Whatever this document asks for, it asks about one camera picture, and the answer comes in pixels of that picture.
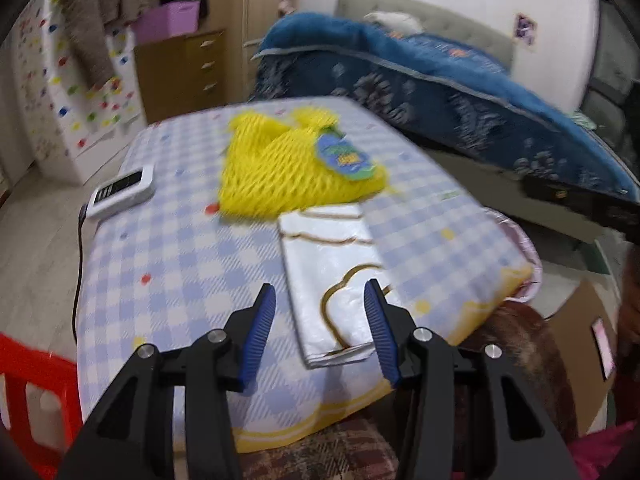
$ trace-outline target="metal screw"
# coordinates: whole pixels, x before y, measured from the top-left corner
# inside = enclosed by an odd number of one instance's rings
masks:
[[[138,348],[138,357],[141,359],[147,359],[151,357],[156,350],[153,345],[145,344]]]
[[[212,343],[222,343],[226,339],[226,332],[217,328],[207,334],[207,339]]]
[[[498,345],[491,344],[484,347],[484,353],[491,359],[499,359],[502,355],[502,349]]]
[[[418,340],[418,341],[422,341],[423,343],[426,343],[427,341],[431,341],[431,338],[433,337],[433,332],[431,332],[431,330],[429,330],[428,328],[416,328],[414,330],[414,337]]]

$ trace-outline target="gray upholstered headboard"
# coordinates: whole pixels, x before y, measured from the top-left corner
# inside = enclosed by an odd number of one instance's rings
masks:
[[[335,15],[357,21],[374,10],[412,14],[421,20],[425,32],[476,46],[511,69],[511,38],[455,12],[419,0],[338,0]]]

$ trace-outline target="red stool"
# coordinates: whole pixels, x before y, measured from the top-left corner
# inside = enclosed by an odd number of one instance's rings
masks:
[[[68,449],[82,427],[76,364],[48,352],[22,346],[0,334],[0,374],[4,374],[11,429],[25,458],[44,480],[53,480],[62,455],[36,443],[31,435],[25,387],[31,383],[60,399],[65,446]]]

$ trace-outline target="hanging jacket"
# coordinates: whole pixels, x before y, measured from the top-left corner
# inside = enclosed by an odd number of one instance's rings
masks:
[[[104,42],[105,26],[134,22],[158,0],[60,0],[65,32],[89,86],[101,88],[116,75]]]

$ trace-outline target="checkered tablecloth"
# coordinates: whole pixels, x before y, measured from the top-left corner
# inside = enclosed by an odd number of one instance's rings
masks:
[[[443,335],[460,331],[465,309],[500,301],[505,272],[526,266],[450,176],[346,99],[229,106],[152,125],[133,142],[122,172],[154,164],[156,193],[100,225],[84,272],[78,374],[85,416],[137,345],[149,341],[161,351],[188,346],[223,327],[233,310],[250,306],[264,282],[275,287],[277,308],[262,365],[250,392],[229,395],[240,451],[293,442],[389,391],[375,355],[341,367],[305,368],[276,225],[228,222],[217,214],[229,120],[248,107],[284,119],[309,104],[337,112],[340,129],[389,170],[392,187],[362,207],[392,283],[419,324]],[[180,390],[174,419],[180,446]]]

